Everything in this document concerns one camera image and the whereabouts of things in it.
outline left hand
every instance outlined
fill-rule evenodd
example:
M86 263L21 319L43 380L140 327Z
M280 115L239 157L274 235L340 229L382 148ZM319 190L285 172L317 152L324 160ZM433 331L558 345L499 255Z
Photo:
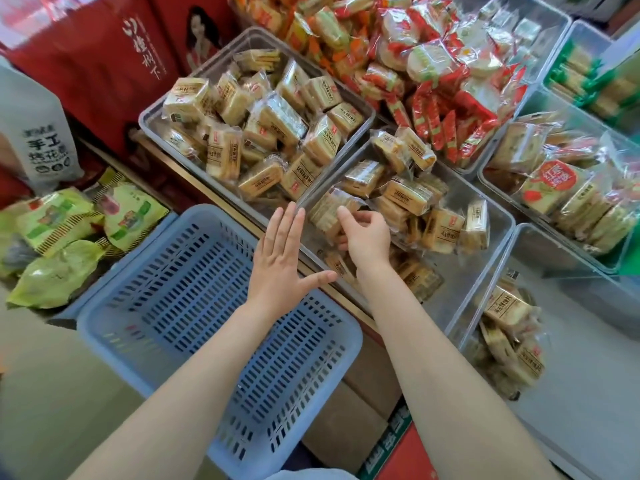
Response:
M338 279L335 271L306 278L298 275L304 223L305 210L296 212L295 202L290 202L286 210L277 208L253 254L247 303L259 307L273 322L292 311L309 291Z

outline right hand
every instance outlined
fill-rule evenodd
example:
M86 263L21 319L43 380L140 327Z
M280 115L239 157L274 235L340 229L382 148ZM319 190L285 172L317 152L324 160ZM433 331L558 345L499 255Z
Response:
M358 269L389 263L391 234L382 214L370 210L352 214L342 206L337 213L345 233L338 238L338 249L348 250Z

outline person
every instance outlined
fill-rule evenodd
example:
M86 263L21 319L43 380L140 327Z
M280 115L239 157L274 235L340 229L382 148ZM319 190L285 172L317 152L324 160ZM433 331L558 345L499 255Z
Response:
M357 278L413 421L442 480L557 479L507 405L431 320L389 263L377 212L337 211ZM246 302L71 475L70 480L190 480L240 373L278 318L333 271L298 275L305 211L277 209L258 242ZM348 480L339 470L279 472L271 480Z
M194 5L187 15L187 63L192 71L220 50L218 26L204 8Z

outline left arm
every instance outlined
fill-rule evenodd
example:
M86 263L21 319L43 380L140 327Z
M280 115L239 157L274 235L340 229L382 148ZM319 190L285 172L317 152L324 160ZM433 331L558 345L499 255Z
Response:
M196 475L240 373L273 324L313 288L337 279L333 271L298 276L304 219L293 203L275 211L255 250L247 302L69 480Z

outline snack pile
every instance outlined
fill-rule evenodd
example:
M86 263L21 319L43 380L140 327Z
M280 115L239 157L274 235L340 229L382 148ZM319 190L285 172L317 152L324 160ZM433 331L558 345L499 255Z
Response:
M272 49L235 54L215 82L178 79L163 112L176 151L242 199L276 205L298 201L364 122L331 76Z
M351 212L380 212L392 232L392 264L414 295L426 301L444 282L426 263L429 255L471 255L488 248L488 203L478 196L465 209L450 208L449 186L431 172L436 154L411 128L399 127L395 135L372 130L369 144L370 158L354 163L309 211L308 220L331 246L344 234L336 215L340 205ZM347 253L329 247L323 258L358 290Z
M504 399L517 401L535 387L546 368L541 309L519 273L506 270L484 308L479 333L469 337L464 355Z
M235 0L457 168L468 168L526 91L552 29L491 0Z
M608 133L567 129L562 114L550 111L510 123L483 174L597 257L638 222L639 169L620 163Z
M42 309L68 304L168 212L111 168L84 192L62 189L3 209L0 278L18 278L7 303Z
M640 107L640 87L620 74L619 68L601 69L601 61L588 48L569 39L545 79L549 89L587 110L613 128Z

